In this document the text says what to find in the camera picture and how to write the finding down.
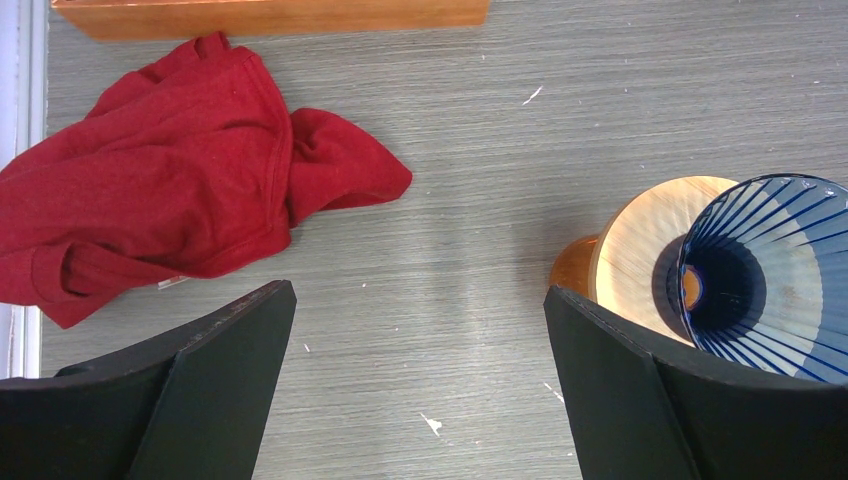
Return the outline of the orange glass carafe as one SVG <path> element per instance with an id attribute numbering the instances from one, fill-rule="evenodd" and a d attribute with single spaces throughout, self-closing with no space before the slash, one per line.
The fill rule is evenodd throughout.
<path id="1" fill-rule="evenodd" d="M 554 261 L 548 285 L 566 288 L 595 300 L 592 293 L 594 267 L 592 258 L 598 235 L 579 238 L 563 249 Z"/>

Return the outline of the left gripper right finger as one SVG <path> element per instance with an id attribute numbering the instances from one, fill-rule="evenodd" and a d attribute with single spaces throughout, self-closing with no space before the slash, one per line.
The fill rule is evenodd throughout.
<path id="1" fill-rule="evenodd" d="M 843 479 L 847 389 L 733 363 L 552 287 L 544 310 L 587 479 Z"/>

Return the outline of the blue glass dripper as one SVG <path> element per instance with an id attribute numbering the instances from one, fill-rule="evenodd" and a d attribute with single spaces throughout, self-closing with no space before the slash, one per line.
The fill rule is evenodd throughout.
<path id="1" fill-rule="evenodd" d="M 770 174 L 712 200 L 677 261 L 694 346 L 747 367 L 847 382 L 847 189 Z"/>

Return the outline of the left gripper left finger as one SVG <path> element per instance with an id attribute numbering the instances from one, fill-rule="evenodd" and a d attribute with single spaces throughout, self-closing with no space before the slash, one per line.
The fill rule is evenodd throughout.
<path id="1" fill-rule="evenodd" d="M 5 479 L 249 479 L 296 309 L 273 281 L 40 379 L 1 384 Z"/>

